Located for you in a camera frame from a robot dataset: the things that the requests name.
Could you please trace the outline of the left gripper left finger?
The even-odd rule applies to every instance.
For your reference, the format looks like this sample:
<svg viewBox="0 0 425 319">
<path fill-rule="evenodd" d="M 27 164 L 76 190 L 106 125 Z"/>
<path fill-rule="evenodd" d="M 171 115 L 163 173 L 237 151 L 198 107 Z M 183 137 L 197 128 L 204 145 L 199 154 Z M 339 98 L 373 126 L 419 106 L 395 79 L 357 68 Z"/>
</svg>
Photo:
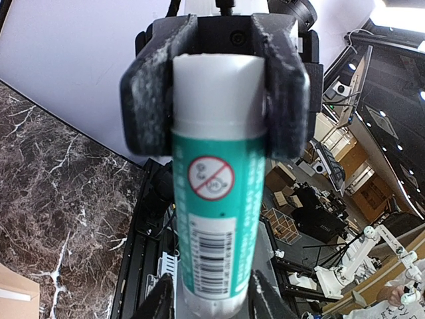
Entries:
<svg viewBox="0 0 425 319">
<path fill-rule="evenodd" d="M 173 279 L 165 273 L 135 311 L 132 319 L 174 319 Z"/>
</svg>

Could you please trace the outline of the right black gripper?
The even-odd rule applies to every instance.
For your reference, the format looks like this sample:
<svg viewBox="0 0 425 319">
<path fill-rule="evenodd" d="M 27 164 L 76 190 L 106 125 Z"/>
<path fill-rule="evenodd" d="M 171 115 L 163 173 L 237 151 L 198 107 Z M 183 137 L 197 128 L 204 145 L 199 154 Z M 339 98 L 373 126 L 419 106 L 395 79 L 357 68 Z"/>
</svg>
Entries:
<svg viewBox="0 0 425 319">
<path fill-rule="evenodd" d="M 136 58 L 120 81 L 124 134 L 140 156 L 171 155 L 174 57 L 241 54 L 265 58 L 267 156 L 294 159 L 310 113 L 321 111 L 323 66 L 315 14 L 187 15 L 154 21 L 135 39 Z"/>
</svg>

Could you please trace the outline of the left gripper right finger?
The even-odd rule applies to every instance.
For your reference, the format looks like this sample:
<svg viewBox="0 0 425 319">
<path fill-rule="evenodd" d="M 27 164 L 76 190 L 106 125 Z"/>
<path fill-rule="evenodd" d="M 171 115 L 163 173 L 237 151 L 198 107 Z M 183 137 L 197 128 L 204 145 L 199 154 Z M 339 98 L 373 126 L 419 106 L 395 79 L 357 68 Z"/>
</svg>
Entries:
<svg viewBox="0 0 425 319">
<path fill-rule="evenodd" d="M 298 318 L 259 270 L 251 271 L 248 286 L 248 313 L 251 319 Z"/>
</svg>

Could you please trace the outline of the white green glue stick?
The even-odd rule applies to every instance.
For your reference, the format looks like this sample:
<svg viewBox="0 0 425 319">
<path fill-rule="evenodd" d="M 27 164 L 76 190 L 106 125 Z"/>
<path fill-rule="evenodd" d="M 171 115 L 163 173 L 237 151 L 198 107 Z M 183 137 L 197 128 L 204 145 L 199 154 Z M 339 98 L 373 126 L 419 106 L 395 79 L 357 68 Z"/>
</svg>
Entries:
<svg viewBox="0 0 425 319">
<path fill-rule="evenodd" d="M 183 295 L 200 318 L 241 309 L 266 161 L 265 62 L 238 54 L 173 60 L 173 187 Z"/>
</svg>

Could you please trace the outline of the brown paper envelope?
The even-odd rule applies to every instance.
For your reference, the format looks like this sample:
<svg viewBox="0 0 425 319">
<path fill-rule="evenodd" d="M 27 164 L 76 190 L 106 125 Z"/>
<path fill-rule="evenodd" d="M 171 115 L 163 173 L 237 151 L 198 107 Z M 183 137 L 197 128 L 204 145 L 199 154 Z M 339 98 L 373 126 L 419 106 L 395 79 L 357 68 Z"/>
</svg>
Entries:
<svg viewBox="0 0 425 319">
<path fill-rule="evenodd" d="M 39 319 L 40 286 L 1 265 L 1 319 Z"/>
</svg>

